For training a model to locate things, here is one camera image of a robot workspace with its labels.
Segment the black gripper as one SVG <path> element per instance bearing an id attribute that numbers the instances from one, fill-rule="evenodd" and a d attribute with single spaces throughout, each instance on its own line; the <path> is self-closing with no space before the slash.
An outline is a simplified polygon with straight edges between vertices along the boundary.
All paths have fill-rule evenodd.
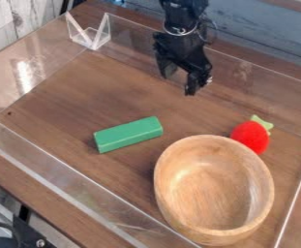
<path id="1" fill-rule="evenodd" d="M 156 64 L 164 78 L 170 78 L 177 68 L 188 72 L 185 95 L 193 96 L 210 78 L 212 64 L 204 53 L 204 41 L 196 33 L 173 36 L 153 32 Z"/>

